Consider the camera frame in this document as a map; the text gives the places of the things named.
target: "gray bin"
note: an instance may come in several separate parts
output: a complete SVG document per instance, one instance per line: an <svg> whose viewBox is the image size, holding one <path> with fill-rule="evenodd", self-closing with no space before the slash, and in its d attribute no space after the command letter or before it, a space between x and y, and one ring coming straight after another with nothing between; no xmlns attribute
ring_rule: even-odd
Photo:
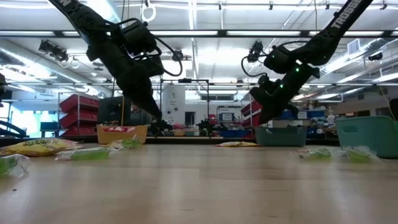
<svg viewBox="0 0 398 224"><path fill-rule="evenodd" d="M255 127L254 130L257 144L263 146L304 146L307 137L306 128Z"/></svg>

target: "table surface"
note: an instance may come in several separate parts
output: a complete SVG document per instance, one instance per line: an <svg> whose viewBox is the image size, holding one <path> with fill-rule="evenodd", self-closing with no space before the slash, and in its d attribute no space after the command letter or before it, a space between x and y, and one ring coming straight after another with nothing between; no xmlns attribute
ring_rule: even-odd
<svg viewBox="0 0 398 224"><path fill-rule="evenodd" d="M33 158L25 177L0 179L0 223L397 223L398 161L304 162L295 149L146 145L103 161Z"/></svg>

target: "ceiling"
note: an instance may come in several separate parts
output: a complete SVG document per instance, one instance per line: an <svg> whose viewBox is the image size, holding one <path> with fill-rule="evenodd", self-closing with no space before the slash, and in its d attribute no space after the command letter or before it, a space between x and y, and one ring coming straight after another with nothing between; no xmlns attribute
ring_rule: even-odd
<svg viewBox="0 0 398 224"><path fill-rule="evenodd" d="M105 4L106 0L96 0L101 5L101 11L110 8ZM110 1L113 4L114 11L121 17L123 10L123 1ZM126 0L124 8L124 18L141 16L141 0ZM194 16L190 19L188 10L189 0L171 0L171 1L150 1L156 8L156 16L149 22L151 30L190 30L190 29L284 29L284 30L315 30L322 29L332 19L333 13L337 10L333 7L342 6L344 0L330 0L331 9L326 10L326 1L317 0L317 11L315 11L313 0L273 0L273 10L267 10L268 1L261 0L222 0L223 10L218 10L217 0L196 0L197 6ZM351 30L394 30L398 27L397 10L398 0L388 0L388 7L385 10L379 10L383 1L373 1L372 6L367 10L352 26ZM150 17L150 9L145 10L144 15ZM74 30L65 16L52 7L46 0L5 0L0 2L0 30ZM8 41L27 49L28 51L41 55L38 51L41 38L18 37L8 38ZM103 82L111 75L107 70L97 72L95 66L85 56L87 44L82 39L63 39L46 38L55 45L67 49L70 55L74 55L80 61L78 68L68 67L67 69L81 77L88 78L94 82ZM192 55L191 38L163 38L173 49L182 49L186 55ZM195 38L198 46L198 77L208 78L214 82L222 80L223 82L233 81L240 78L247 78L241 70L241 59L248 54L248 51L255 40L261 40L265 47L269 44L278 45L284 42L297 39L289 38ZM341 58L346 54L347 43L353 39L344 38L341 40L334 56L330 60ZM372 41L372 39L361 40L363 44ZM386 53L384 61L394 59L397 44L391 44L382 51ZM160 45L162 51L169 55L169 50ZM47 60L54 60L45 55ZM371 67L379 62L365 62ZM271 78L282 78L283 75L262 67L260 63L245 65L251 73L267 72ZM187 77L193 77L192 65L185 62ZM357 59L355 62L335 70L335 73L342 73L344 76L350 76L364 70L363 60ZM255 78L247 79L249 82L255 82Z"/></svg>

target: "teal plastic bin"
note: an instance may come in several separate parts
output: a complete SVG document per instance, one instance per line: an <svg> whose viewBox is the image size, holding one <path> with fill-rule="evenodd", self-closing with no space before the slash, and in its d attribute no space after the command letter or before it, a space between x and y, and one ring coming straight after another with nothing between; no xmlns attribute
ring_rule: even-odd
<svg viewBox="0 0 398 224"><path fill-rule="evenodd" d="M254 130L257 144L263 146L304 146L307 136L306 128L256 127Z"/></svg>
<svg viewBox="0 0 398 224"><path fill-rule="evenodd" d="M387 116L337 119L341 147L367 146L380 158L398 158L398 122Z"/></svg>

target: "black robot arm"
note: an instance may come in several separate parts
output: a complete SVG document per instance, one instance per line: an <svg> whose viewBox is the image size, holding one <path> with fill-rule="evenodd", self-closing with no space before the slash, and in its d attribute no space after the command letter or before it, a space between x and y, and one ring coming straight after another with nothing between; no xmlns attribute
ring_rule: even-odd
<svg viewBox="0 0 398 224"><path fill-rule="evenodd" d="M161 117L162 113L151 94L152 84L149 77L164 72L170 73L164 70L160 60L162 52L157 46L156 39L162 41L149 32L147 23L132 18L114 24L77 0L49 0L49 2L67 17L88 44L86 53L88 58L91 61L99 58L104 63L122 89L123 95L152 116ZM130 21L134 22L121 28L121 24ZM148 52L153 51L157 53L148 55Z"/></svg>
<svg viewBox="0 0 398 224"><path fill-rule="evenodd" d="M259 79L260 87L254 87L250 94L262 105L260 123L266 123L280 116L290 108L290 100L298 94L302 85L311 77L319 78L319 66L326 64L344 33L354 24L373 0L349 0L336 12L325 29L314 35L304 46L293 51L284 47L272 46L264 65L279 74L286 74L282 80Z"/></svg>

